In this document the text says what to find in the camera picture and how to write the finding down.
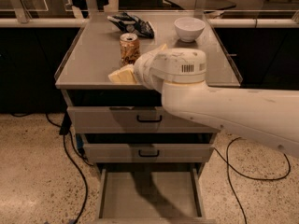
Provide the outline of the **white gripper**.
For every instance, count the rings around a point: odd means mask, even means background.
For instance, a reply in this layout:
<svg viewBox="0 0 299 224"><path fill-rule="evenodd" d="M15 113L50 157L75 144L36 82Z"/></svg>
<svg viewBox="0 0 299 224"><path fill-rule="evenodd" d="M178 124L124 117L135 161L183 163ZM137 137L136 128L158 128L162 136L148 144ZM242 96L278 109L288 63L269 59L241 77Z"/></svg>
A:
<svg viewBox="0 0 299 224"><path fill-rule="evenodd" d="M168 49L167 44L159 47L159 50ZM162 91L163 82L150 74L151 64L158 50L142 54L134 65L127 64L124 67L108 75L109 80L115 84L133 85L139 83L149 90Z"/></svg>

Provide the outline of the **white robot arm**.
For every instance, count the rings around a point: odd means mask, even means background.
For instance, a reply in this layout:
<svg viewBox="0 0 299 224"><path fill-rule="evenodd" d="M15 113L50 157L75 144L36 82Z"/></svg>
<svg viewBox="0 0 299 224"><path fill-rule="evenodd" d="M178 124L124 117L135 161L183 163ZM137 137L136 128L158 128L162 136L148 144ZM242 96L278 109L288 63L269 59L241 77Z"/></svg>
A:
<svg viewBox="0 0 299 224"><path fill-rule="evenodd" d="M299 157L299 91L210 87L200 49L155 49L108 78L156 90L174 116Z"/></svg>

